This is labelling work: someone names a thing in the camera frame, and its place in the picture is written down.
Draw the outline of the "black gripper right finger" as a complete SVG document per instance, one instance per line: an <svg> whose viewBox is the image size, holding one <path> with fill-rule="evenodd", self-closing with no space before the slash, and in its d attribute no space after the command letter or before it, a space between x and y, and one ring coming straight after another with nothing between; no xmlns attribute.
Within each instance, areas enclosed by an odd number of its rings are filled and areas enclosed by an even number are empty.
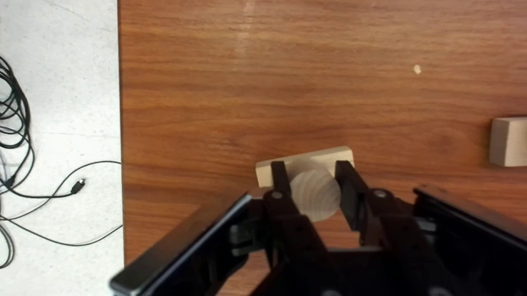
<svg viewBox="0 0 527 296"><path fill-rule="evenodd" d="M361 247L409 250L414 219L410 204L384 188L369 188L349 161L338 161L335 178L341 188L341 211Z"/></svg>

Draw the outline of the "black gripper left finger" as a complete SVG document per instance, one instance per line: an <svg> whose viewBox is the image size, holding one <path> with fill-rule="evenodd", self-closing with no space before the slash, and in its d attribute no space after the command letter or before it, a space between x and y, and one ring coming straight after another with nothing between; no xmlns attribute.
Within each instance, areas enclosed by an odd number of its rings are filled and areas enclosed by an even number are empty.
<svg viewBox="0 0 527 296"><path fill-rule="evenodd" d="M270 224L270 242L265 247L269 263L325 267L328 250L313 224L303 216L292 199L290 178L284 161L274 161L272 189L264 196L265 219Z"/></svg>

